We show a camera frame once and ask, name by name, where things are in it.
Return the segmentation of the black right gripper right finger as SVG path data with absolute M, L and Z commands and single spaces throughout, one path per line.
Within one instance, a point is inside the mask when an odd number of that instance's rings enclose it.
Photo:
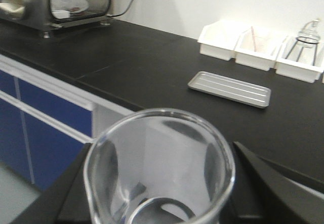
M 323 223 L 323 196 L 289 179 L 239 142 L 235 183 L 220 223 Z

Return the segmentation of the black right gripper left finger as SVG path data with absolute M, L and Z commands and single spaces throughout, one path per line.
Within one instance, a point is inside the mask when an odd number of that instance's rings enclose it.
M 83 166 L 91 144 L 32 202 L 13 223 L 91 223 L 83 181 Z

